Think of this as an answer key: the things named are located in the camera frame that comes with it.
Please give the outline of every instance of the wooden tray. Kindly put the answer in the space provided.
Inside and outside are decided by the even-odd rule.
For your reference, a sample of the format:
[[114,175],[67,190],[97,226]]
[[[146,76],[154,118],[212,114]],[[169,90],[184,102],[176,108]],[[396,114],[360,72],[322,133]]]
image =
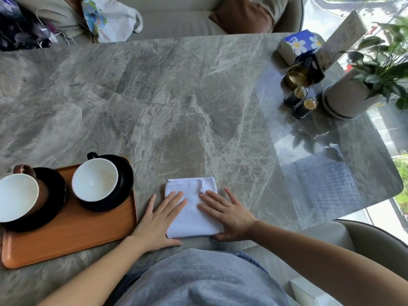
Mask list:
[[67,201],[60,213],[35,231],[3,235],[2,262],[18,268],[125,238],[137,223],[133,190],[126,201],[108,212],[91,212],[79,204],[71,180],[80,164],[56,169],[67,183]]

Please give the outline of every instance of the brown cup handle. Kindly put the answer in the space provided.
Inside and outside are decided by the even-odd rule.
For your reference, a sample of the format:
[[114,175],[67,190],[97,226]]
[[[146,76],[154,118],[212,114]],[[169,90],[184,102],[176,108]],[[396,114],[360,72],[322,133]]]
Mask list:
[[27,164],[19,164],[16,165],[13,169],[14,174],[27,174],[30,175],[31,177],[35,178],[35,172],[33,168]]
[[94,152],[91,152],[91,153],[87,154],[86,157],[88,158],[88,160],[99,158],[98,154],[94,153]]

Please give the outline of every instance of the black cup handle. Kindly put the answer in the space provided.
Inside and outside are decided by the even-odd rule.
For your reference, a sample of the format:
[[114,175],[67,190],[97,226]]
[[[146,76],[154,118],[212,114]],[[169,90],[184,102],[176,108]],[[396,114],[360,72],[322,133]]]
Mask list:
[[91,153],[87,154],[86,157],[88,158],[88,160],[99,158],[98,154],[94,153],[94,152],[91,152]]

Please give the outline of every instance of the finger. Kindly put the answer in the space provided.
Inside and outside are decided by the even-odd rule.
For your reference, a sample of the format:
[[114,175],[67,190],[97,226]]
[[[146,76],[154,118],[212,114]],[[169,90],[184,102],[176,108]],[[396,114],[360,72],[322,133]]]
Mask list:
[[180,191],[177,193],[177,195],[171,199],[171,201],[167,204],[167,206],[163,210],[163,215],[167,216],[170,214],[170,212],[174,209],[174,207],[177,205],[177,203],[180,201],[180,199],[183,197],[184,192]]
[[151,214],[153,212],[154,201],[156,200],[156,194],[153,194],[147,205],[145,215]]
[[174,238],[168,238],[166,241],[166,246],[167,247],[173,247],[173,246],[182,246],[183,243],[181,241],[179,241],[178,239],[174,239]]
[[218,233],[213,235],[213,237],[218,241],[218,242],[227,242],[232,239],[232,236],[228,233]]
[[206,202],[208,206],[215,209],[216,211],[219,211],[220,213],[225,211],[226,207],[220,204],[220,202],[217,202],[216,200],[202,193],[200,193],[198,196],[200,197],[201,200]]
[[163,209],[166,208],[167,204],[171,201],[172,198],[176,195],[176,191],[170,192],[169,195],[167,195],[164,200],[160,203],[159,206],[157,206],[155,213],[161,213]]
[[207,190],[205,192],[205,194],[207,194],[209,197],[211,197],[212,199],[220,202],[222,205],[224,206],[230,206],[231,203],[228,202],[226,199],[224,199],[221,195],[218,195],[217,193],[211,191],[211,190]]
[[232,204],[241,205],[241,203],[238,201],[238,199],[235,197],[235,195],[233,195],[232,192],[227,187],[224,187],[224,191],[227,193],[227,195],[230,198]]
[[205,204],[198,204],[197,208],[201,211],[204,211],[205,213],[209,214],[210,216],[218,219],[221,221],[222,218],[222,213],[219,211],[216,211],[215,209],[211,208],[210,206],[207,206]]
[[175,208],[173,208],[173,210],[167,215],[166,219],[170,221],[169,226],[173,222],[173,220],[176,219],[178,214],[180,214],[184,206],[187,205],[187,202],[188,202],[187,199],[182,200],[180,204],[178,204]]

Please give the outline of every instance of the marble table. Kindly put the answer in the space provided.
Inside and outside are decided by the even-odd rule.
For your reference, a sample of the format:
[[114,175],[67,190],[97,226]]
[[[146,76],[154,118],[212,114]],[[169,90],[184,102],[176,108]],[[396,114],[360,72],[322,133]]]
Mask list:
[[[135,171],[137,212],[169,178],[214,176],[259,219],[300,231],[402,190],[366,115],[340,121],[321,107],[303,120],[282,104],[283,34],[135,41],[2,54],[0,177],[16,164],[57,168],[86,154],[122,154]],[[334,65],[311,90],[343,74]],[[208,237],[186,247],[241,249]],[[115,243],[8,271],[0,304],[34,305]]]

